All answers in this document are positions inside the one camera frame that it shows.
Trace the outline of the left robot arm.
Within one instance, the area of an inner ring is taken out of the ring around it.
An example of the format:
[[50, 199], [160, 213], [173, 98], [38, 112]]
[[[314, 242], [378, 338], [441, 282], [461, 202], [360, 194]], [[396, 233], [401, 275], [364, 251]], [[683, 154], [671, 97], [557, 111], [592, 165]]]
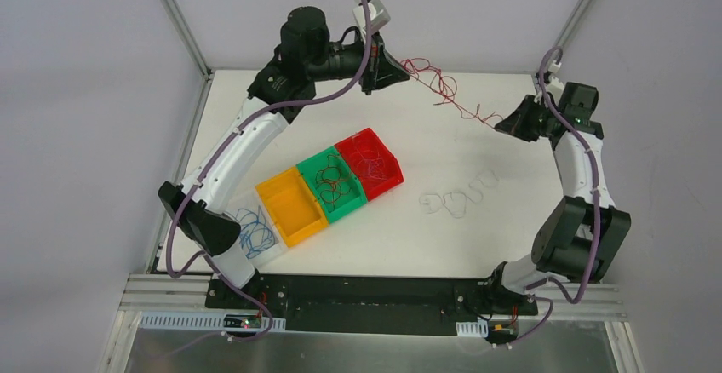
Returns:
[[360, 3], [353, 16], [348, 30], [354, 40], [345, 44], [331, 41], [321, 9], [292, 10], [234, 124], [181, 183], [165, 181], [158, 189], [171, 228], [180, 229], [211, 260], [229, 283], [227, 297], [239, 308], [258, 302], [260, 286], [252, 280], [256, 268], [241, 248], [241, 226], [224, 209], [250, 166], [303, 107], [336, 99], [355, 83], [369, 95], [410, 78], [385, 48], [380, 30], [391, 16], [381, 0]]

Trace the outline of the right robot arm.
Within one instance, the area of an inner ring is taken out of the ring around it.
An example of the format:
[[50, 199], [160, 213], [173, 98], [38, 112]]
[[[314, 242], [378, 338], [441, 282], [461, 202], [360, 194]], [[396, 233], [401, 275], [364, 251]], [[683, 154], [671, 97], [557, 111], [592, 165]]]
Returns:
[[604, 132], [592, 120], [598, 102], [593, 86], [546, 80], [494, 127], [522, 141], [549, 140], [563, 191], [531, 252], [491, 274], [483, 299], [494, 313], [521, 304], [546, 283], [576, 304], [604, 277], [629, 232], [631, 216], [616, 207], [605, 182]]

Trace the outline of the red plastic bin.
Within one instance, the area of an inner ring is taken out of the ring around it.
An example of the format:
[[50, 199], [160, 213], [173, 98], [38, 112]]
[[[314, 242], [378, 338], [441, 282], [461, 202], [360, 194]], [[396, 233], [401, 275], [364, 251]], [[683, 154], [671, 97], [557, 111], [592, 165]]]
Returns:
[[337, 142], [335, 149], [358, 178], [368, 201], [404, 182], [398, 160], [371, 128]]

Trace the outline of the green plastic bin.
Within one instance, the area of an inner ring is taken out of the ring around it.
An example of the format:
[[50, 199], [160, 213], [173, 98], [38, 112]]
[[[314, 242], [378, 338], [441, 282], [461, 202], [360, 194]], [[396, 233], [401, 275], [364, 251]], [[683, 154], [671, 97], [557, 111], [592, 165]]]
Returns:
[[368, 202], [364, 190], [334, 146], [296, 165], [328, 223], [350, 215]]

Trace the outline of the yellow plastic bin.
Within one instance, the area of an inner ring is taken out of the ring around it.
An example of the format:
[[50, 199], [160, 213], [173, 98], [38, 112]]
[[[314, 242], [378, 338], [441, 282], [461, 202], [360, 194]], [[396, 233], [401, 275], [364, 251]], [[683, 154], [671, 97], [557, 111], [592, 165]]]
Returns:
[[255, 190], [289, 248], [329, 226], [318, 200], [295, 166], [259, 183]]

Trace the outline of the clear plastic bin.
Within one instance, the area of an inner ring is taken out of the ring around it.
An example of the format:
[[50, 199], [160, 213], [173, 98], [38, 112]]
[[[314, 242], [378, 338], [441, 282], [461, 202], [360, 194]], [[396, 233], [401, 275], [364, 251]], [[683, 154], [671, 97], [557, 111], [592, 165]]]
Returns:
[[232, 198], [225, 213], [240, 225], [241, 248], [255, 267], [263, 267], [288, 251], [255, 189]]

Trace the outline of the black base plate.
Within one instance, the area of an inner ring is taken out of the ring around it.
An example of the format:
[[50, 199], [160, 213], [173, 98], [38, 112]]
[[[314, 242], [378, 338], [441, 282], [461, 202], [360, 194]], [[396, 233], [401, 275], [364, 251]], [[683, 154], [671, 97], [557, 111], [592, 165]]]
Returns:
[[243, 291], [286, 330], [452, 336], [459, 323], [536, 316], [526, 296], [494, 278], [390, 278], [262, 274]]

